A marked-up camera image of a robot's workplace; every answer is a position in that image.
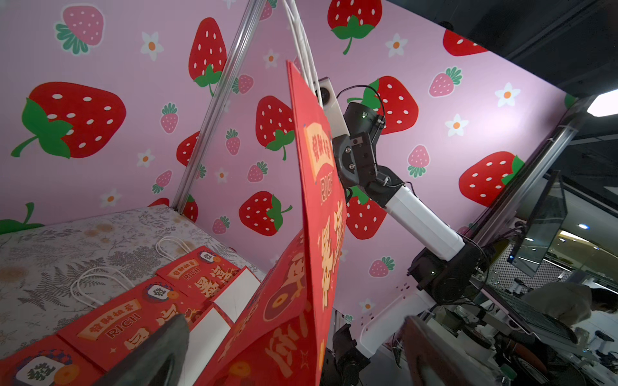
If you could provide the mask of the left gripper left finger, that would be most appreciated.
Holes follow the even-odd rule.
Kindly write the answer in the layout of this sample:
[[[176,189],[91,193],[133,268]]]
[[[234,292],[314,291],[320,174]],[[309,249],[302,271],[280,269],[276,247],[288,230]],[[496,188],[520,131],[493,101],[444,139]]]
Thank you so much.
[[[176,315],[94,385],[178,385],[189,338],[185,317]]]

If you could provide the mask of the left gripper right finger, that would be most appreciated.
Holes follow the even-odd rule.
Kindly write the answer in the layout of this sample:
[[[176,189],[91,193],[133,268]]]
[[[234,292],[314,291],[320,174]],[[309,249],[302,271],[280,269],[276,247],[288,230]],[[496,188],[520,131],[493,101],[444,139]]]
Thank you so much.
[[[413,385],[487,385],[488,376],[416,316],[402,326]]]

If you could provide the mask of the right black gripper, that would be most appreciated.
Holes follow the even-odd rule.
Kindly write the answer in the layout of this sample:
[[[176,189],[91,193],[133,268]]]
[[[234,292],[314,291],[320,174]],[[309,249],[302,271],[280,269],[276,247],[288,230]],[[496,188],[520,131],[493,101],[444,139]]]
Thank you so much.
[[[344,189],[367,187],[377,181],[375,145],[368,133],[333,138],[332,147],[340,182]]]

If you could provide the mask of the red paper bag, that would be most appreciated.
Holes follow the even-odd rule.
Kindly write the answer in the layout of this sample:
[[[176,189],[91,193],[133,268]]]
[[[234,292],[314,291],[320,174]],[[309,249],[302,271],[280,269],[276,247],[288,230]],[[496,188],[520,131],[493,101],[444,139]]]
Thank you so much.
[[[199,225],[266,274],[198,379],[200,385],[317,385],[327,354],[345,199],[299,3],[254,11],[243,61],[248,93],[228,96],[204,152]]]
[[[156,274],[202,308],[216,307],[232,323],[260,285],[249,268],[236,266],[206,246],[172,259]]]
[[[1,385],[93,385],[104,374],[56,335],[1,361]]]
[[[61,329],[58,336],[104,372],[125,360],[173,317],[190,331],[180,385],[193,385],[230,330],[218,306],[190,299],[159,276],[92,310]]]

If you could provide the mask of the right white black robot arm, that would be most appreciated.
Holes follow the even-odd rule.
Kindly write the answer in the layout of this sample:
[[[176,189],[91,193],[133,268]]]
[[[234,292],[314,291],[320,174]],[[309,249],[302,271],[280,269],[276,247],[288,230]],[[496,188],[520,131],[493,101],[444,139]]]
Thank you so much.
[[[402,337],[410,374],[417,384],[423,383],[421,365],[432,366],[442,381],[462,381],[454,373],[455,364],[448,363],[439,344],[423,332],[419,314],[457,302],[484,259],[484,251],[437,217],[392,170],[378,165],[376,144],[386,125],[383,116],[355,102],[342,110],[337,101],[330,101],[323,110],[332,129],[334,159],[347,204],[358,194],[366,194],[425,249],[408,269],[411,283],[401,287],[402,293],[391,304],[370,316],[359,332],[353,333],[348,324],[335,332],[320,383],[358,384],[361,370],[378,348],[397,336]]]

